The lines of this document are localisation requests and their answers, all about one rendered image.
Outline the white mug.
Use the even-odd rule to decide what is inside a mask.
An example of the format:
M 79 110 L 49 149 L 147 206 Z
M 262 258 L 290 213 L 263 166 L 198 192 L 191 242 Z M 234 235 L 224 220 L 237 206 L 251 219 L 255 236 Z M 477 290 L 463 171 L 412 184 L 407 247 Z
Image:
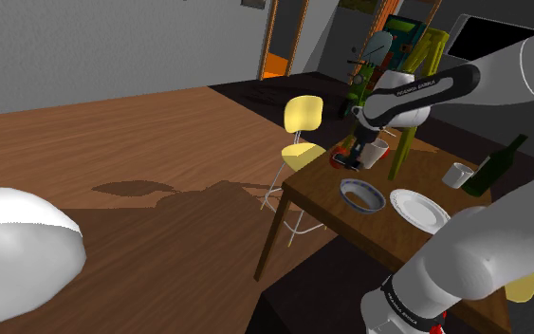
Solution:
M 388 150 L 389 145 L 383 139 L 375 139 L 366 143 L 360 155 L 360 162 L 364 169 L 370 169 Z

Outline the red round object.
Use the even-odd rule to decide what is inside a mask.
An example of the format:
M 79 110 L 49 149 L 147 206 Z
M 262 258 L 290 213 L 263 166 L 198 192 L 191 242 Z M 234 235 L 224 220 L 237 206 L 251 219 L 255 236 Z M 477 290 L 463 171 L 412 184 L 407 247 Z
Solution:
M 336 169 L 343 168 L 347 157 L 349 156 L 349 151 L 343 146 L 336 146 L 330 154 L 330 165 Z

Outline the olive green chair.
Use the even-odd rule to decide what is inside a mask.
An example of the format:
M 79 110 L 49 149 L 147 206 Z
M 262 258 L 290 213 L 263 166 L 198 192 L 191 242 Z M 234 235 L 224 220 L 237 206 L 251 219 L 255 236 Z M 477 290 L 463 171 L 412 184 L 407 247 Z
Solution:
M 448 32 L 428 28 L 424 35 L 419 39 L 413 52 L 409 55 L 402 66 L 402 71 L 413 74 L 418 67 L 423 64 L 421 76 L 432 76 L 437 72 L 444 47 L 448 42 L 450 35 Z M 392 163 L 389 180 L 394 180 L 401 164 L 409 155 L 412 141 L 416 133 L 416 127 L 405 128 L 402 131 L 399 144 L 396 149 L 396 154 Z

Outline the brown wooden table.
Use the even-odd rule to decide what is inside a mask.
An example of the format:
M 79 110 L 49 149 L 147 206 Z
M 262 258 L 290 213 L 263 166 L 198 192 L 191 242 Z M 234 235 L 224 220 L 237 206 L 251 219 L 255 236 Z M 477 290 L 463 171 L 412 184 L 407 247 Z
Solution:
M 490 204 L 490 194 L 473 197 L 442 182 L 455 160 L 443 151 L 414 151 L 397 179 L 390 180 L 388 158 L 369 170 L 353 172 L 335 169 L 327 156 L 321 156 L 287 178 L 254 278 L 261 279 L 291 204 L 337 238 L 261 294 L 246 334 L 365 334 L 361 297 L 399 270 L 430 235 L 406 222 L 390 205 L 373 214 L 355 212 L 341 198 L 341 181 L 362 179 L 384 195 L 399 188 L 412 190 L 448 213 Z

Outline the white bowl with blue rim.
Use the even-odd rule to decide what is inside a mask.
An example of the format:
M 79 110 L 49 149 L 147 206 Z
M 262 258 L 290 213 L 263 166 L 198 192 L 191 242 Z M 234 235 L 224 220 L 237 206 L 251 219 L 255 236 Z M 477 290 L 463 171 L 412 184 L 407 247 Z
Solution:
M 382 192 L 363 180 L 345 178 L 341 181 L 339 189 L 343 201 L 358 213 L 376 213 L 386 205 Z

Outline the yellow chair with metal legs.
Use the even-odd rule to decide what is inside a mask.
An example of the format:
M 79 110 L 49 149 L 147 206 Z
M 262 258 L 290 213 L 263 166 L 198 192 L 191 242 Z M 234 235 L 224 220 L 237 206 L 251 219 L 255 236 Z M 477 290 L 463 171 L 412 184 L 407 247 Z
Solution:
M 513 303 L 525 303 L 534 296 L 534 273 L 505 285 L 506 299 Z
M 289 100 L 284 109 L 284 128 L 287 133 L 293 134 L 294 139 L 282 151 L 282 165 L 263 196 L 261 208 L 269 207 L 273 212 L 276 209 L 269 202 L 269 197 L 282 188 L 275 188 L 275 183 L 285 166 L 293 172 L 298 172 L 307 164 L 323 155 L 326 150 L 312 142 L 300 142 L 303 131 L 317 130 L 322 124 L 323 99 L 312 95 L 303 95 Z

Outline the white plate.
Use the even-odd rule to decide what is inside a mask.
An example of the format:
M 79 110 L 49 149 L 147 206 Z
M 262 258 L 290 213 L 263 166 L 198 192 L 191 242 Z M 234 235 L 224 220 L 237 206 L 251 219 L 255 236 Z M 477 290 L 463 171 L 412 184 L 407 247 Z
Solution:
M 389 198 L 396 212 L 423 232 L 435 234 L 451 219 L 438 204 L 417 192 L 395 189 Z

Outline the small white cup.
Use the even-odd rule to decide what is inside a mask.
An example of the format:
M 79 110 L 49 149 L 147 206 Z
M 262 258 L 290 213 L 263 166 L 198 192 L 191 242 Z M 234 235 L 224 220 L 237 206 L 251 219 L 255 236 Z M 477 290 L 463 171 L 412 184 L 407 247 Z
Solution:
M 442 181 L 453 189 L 460 188 L 472 175 L 474 171 L 459 162 L 454 162 L 448 172 L 442 177 Z

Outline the grey door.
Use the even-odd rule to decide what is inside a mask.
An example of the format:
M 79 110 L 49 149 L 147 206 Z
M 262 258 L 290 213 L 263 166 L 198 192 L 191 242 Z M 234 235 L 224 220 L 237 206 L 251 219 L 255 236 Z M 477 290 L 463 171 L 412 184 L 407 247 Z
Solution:
M 347 84 L 354 69 L 348 60 L 355 61 L 359 56 L 374 18 L 374 14 L 337 7 L 317 71 Z

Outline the cluttered shelf unit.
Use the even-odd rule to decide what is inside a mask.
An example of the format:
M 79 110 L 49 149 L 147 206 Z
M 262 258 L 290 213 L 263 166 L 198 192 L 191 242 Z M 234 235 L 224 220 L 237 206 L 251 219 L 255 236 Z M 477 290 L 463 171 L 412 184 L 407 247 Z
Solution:
M 355 61 L 347 61 L 348 64 L 359 65 L 360 70 L 351 75 L 349 92 L 338 111 L 340 119 L 349 114 L 352 106 L 365 101 L 386 70 L 400 70 L 426 26 L 409 18 L 388 16 L 383 29 L 369 39 L 363 54 Z

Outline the dark green bottle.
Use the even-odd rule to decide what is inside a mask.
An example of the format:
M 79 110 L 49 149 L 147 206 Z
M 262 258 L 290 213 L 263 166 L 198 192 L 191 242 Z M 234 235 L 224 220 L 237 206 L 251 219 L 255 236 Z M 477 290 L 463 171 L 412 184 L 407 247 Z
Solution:
M 516 151 L 527 139 L 527 135 L 520 134 L 506 148 L 488 155 L 461 189 L 469 195 L 480 197 L 511 167 Z

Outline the black flat screen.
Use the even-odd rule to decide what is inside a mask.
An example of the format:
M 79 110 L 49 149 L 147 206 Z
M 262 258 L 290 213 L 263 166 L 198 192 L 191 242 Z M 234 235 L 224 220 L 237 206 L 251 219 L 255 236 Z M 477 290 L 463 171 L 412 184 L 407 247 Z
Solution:
M 473 61 L 534 36 L 534 28 L 461 14 L 450 31 L 444 54 Z

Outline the white rounded object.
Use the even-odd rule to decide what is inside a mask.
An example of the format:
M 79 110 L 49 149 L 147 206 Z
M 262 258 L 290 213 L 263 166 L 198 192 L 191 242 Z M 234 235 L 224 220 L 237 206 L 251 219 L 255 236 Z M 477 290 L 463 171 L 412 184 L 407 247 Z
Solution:
M 37 195 L 0 187 L 0 323 L 47 303 L 85 260 L 77 223 Z

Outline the doorway with orange frame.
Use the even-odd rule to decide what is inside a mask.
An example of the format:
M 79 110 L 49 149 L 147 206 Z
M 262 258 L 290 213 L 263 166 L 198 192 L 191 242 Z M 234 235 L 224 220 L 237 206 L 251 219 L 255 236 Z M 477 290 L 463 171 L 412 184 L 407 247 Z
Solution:
M 272 0 L 258 79 L 289 76 L 309 0 Z

